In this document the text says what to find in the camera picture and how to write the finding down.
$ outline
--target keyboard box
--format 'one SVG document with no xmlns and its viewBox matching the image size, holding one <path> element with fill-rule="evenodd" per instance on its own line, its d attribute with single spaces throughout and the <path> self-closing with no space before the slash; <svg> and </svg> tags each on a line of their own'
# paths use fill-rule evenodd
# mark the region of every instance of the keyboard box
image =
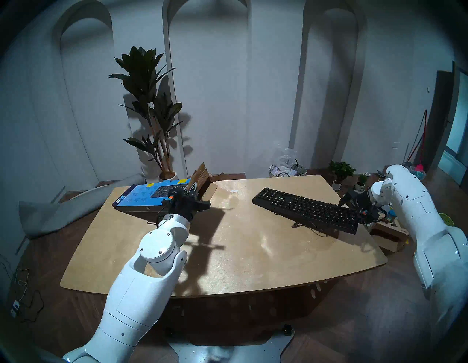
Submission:
<svg viewBox="0 0 468 363">
<path fill-rule="evenodd" d="M 162 201 L 168 199 L 170 190 L 174 187 L 189 190 L 194 183 L 197 184 L 197 199 L 199 200 L 210 200 L 217 189 L 217 185 L 210 182 L 205 163 L 202 163 L 188 179 L 132 185 L 112 203 L 112 206 L 121 212 L 160 212 L 163 208 Z"/>
</svg>

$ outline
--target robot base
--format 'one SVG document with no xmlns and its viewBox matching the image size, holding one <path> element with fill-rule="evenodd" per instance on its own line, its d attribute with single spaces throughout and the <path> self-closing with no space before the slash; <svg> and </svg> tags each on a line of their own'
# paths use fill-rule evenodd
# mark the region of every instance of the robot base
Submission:
<svg viewBox="0 0 468 363">
<path fill-rule="evenodd" d="M 291 326 L 276 331 L 264 344 L 234 347 L 204 347 L 184 339 L 168 337 L 168 343 L 179 356 L 179 362 L 280 363 L 284 349 L 294 337 Z"/>
</svg>

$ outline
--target blue item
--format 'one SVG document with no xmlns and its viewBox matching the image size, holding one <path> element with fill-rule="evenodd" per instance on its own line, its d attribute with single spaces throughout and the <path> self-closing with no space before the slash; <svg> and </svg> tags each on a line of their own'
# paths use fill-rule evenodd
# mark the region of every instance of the blue item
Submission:
<svg viewBox="0 0 468 363">
<path fill-rule="evenodd" d="M 190 179 L 166 180 L 160 183 L 144 185 L 132 185 L 112 206 L 123 212 L 150 211 L 159 212 L 162 209 L 162 201 L 168 199 L 168 193 L 174 187 L 185 188 Z"/>
</svg>

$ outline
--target black keyboard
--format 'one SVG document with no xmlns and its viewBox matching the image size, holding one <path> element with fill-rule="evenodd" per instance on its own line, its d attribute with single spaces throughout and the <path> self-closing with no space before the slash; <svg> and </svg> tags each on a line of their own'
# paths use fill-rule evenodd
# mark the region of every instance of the black keyboard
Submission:
<svg viewBox="0 0 468 363">
<path fill-rule="evenodd" d="M 315 230 L 333 228 L 351 234 L 356 234 L 358 230 L 356 211 L 339 207 L 336 204 L 268 188 L 264 188 L 257 194 L 252 199 L 252 203 Z"/>
</svg>

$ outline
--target plastic bag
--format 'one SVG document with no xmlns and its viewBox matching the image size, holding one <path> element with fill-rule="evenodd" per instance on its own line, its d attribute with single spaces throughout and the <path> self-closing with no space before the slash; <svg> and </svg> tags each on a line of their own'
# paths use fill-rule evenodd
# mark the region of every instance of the plastic bag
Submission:
<svg viewBox="0 0 468 363">
<path fill-rule="evenodd" d="M 278 176 L 280 173 L 287 173 L 290 177 L 296 175 L 296 170 L 292 169 L 293 165 L 296 164 L 296 159 L 297 151 L 278 146 L 273 154 L 273 165 L 277 167 L 277 170 L 275 168 L 275 172 L 272 172 L 272 174 Z"/>
</svg>

